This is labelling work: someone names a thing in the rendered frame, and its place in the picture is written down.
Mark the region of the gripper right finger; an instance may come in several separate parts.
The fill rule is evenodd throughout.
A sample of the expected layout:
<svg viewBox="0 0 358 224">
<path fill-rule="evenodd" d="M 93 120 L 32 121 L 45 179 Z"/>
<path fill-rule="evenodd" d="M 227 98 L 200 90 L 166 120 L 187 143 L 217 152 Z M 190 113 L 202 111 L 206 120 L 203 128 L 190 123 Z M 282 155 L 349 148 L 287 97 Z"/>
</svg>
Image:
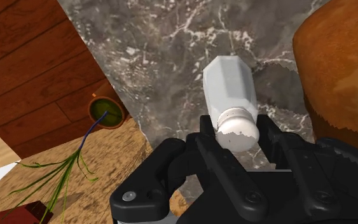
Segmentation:
<svg viewBox="0 0 358 224">
<path fill-rule="evenodd" d="M 358 224 L 358 164 L 342 155 L 349 145 L 334 139 L 309 143 L 281 131 L 267 115 L 258 116 L 257 127 L 268 161 L 293 174 L 302 224 Z"/>
</svg>

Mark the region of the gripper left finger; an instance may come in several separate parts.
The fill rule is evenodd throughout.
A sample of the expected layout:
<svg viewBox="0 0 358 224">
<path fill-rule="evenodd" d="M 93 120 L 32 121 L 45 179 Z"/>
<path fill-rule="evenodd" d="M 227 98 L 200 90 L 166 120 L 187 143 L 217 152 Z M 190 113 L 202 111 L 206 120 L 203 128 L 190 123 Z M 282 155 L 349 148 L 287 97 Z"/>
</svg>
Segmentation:
<svg viewBox="0 0 358 224">
<path fill-rule="evenodd" d="M 202 115 L 199 132 L 165 139 L 115 189 L 109 199 L 114 224 L 162 224 L 171 196 L 193 174 L 203 193 L 175 224 L 257 223 L 268 216 L 268 199 Z"/>
</svg>

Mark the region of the white salt shaker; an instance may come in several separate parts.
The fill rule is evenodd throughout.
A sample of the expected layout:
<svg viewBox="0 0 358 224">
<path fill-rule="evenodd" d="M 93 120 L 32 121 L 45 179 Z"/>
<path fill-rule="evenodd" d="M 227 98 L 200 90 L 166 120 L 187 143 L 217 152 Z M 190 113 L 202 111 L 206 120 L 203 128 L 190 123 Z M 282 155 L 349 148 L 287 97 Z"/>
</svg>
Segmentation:
<svg viewBox="0 0 358 224">
<path fill-rule="evenodd" d="M 203 70 L 207 110 L 222 148 L 243 152 L 256 145 L 258 102 L 250 67 L 238 56 L 217 56 Z"/>
</svg>

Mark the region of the terracotta pot with grass plant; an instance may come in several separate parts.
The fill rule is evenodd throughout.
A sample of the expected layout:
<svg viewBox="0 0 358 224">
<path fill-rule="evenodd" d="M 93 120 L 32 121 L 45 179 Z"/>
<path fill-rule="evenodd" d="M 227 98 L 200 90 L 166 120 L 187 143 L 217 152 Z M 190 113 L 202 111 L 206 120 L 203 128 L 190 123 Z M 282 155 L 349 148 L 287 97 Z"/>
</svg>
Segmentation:
<svg viewBox="0 0 358 224">
<path fill-rule="evenodd" d="M 59 195 L 68 191 L 69 178 L 72 172 L 72 168 L 76 165 L 84 176 L 88 174 L 94 174 L 89 170 L 82 156 L 82 149 L 85 145 L 87 137 L 92 133 L 94 128 L 101 127 L 103 129 L 117 129 L 121 127 L 123 123 L 128 119 L 129 112 L 125 107 L 118 94 L 110 84 L 102 85 L 94 94 L 93 99 L 88 105 L 88 112 L 91 120 L 93 121 L 92 126 L 88 129 L 86 134 L 83 136 L 78 148 L 73 151 L 71 155 L 59 162 L 52 162 L 48 164 L 40 164 L 34 162 L 32 164 L 19 163 L 22 167 L 30 169 L 40 169 L 48 166 L 55 166 L 55 168 L 34 182 L 18 190 L 13 190 L 11 194 L 26 191 L 30 188 L 34 190 L 28 194 L 24 199 L 18 202 L 13 208 L 9 209 L 7 213 L 3 215 L 2 220 L 6 219 L 14 210 L 20 207 L 28 198 L 33 196 L 36 192 L 40 191 L 46 184 L 48 184 L 55 176 L 60 176 L 57 183 L 53 185 L 53 192 L 50 196 L 50 201 L 42 212 L 41 219 L 38 221 L 39 224 L 46 224 L 45 217 L 48 213 L 51 213 L 57 203 Z"/>
</svg>

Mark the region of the brown bread loaf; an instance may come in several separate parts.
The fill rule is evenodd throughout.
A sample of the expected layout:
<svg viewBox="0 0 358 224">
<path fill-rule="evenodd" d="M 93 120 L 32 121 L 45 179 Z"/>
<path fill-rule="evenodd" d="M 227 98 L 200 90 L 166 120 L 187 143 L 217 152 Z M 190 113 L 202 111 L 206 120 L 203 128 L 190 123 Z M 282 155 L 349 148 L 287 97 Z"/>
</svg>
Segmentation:
<svg viewBox="0 0 358 224">
<path fill-rule="evenodd" d="M 293 37 L 315 139 L 358 148 L 358 0 L 330 0 Z"/>
</svg>

